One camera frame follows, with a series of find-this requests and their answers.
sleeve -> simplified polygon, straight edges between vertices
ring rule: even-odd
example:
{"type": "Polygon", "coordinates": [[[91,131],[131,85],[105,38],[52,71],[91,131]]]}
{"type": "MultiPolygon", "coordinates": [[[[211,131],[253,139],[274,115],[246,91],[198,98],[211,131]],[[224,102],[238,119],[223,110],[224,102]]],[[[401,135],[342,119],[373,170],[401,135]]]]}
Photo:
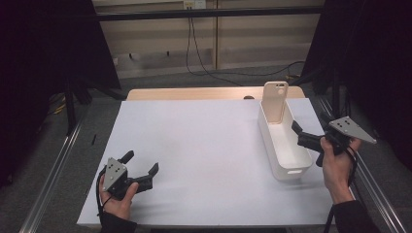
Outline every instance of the sleeve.
{"type": "Polygon", "coordinates": [[[102,229],[101,233],[134,233],[137,223],[133,221],[124,220],[120,217],[109,213],[103,213],[101,216],[102,229]]]}
{"type": "Polygon", "coordinates": [[[339,233],[380,232],[359,201],[334,205],[333,212],[339,233]]]}

hand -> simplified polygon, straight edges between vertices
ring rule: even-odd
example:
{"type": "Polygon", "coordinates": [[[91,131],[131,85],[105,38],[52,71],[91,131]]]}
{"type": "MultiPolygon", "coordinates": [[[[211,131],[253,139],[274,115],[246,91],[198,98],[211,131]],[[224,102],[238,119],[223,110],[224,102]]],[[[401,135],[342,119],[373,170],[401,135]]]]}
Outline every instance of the hand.
{"type": "Polygon", "coordinates": [[[136,194],[137,188],[139,188],[139,184],[133,183],[127,189],[124,198],[119,201],[116,200],[115,197],[111,198],[112,194],[110,194],[109,192],[103,191],[103,183],[104,175],[101,177],[99,183],[100,200],[102,203],[105,203],[108,199],[110,199],[109,201],[107,201],[106,205],[104,205],[104,211],[125,220],[129,220],[131,199],[133,198],[134,194],[136,194]]]}
{"type": "MultiPolygon", "coordinates": [[[[334,155],[333,146],[325,137],[321,138],[321,146],[325,153],[323,161],[325,186],[329,190],[333,204],[354,200],[348,187],[352,168],[351,158],[346,152],[334,155]]],[[[350,147],[354,151],[357,151],[360,146],[360,139],[352,139],[350,147]]]]}

gray floor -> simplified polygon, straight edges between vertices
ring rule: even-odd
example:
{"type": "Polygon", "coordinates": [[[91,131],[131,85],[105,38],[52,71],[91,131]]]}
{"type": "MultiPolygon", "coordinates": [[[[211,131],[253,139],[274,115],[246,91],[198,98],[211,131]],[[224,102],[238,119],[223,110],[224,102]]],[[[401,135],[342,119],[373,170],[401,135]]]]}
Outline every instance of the gray floor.
{"type": "MultiPolygon", "coordinates": [[[[301,65],[290,68],[291,74],[299,74],[301,65]]],[[[230,72],[267,74],[282,67],[259,67],[231,70],[230,72]]],[[[229,79],[241,85],[263,85],[267,81],[284,80],[287,70],[272,76],[238,76],[233,74],[219,75],[221,79],[229,79]]],[[[127,93],[133,88],[153,87],[188,87],[188,86],[234,86],[210,76],[194,76],[189,73],[153,76],[138,79],[121,80],[122,92],[127,93]]],[[[310,84],[302,86],[310,98],[316,112],[322,110],[318,99],[312,92],[310,84]]],[[[86,109],[77,105],[77,113],[85,113],[84,122],[79,131],[76,143],[61,170],[58,183],[47,201],[45,211],[41,213],[41,221],[36,227],[37,232],[98,232],[76,224],[83,203],[97,166],[109,140],[113,124],[119,111],[120,102],[99,92],[91,91],[93,102],[86,109]]],[[[373,134],[373,125],[353,103],[352,118],[373,134]]],[[[14,175],[14,183],[0,190],[0,232],[18,232],[36,200],[41,188],[48,177],[56,156],[64,143],[67,130],[67,120],[64,111],[59,115],[46,118],[42,130],[39,131],[33,148],[19,170],[14,175]]],[[[391,147],[379,139],[377,146],[364,144],[360,149],[361,157],[376,182],[382,188],[406,229],[412,229],[412,173],[395,158],[391,147]]],[[[364,185],[358,179],[360,194],[383,232],[391,232],[385,221],[380,217],[372,198],[364,185]]],[[[288,232],[322,232],[322,226],[288,228],[288,232]]],[[[224,232],[276,232],[272,229],[225,230],[224,232]]]]}

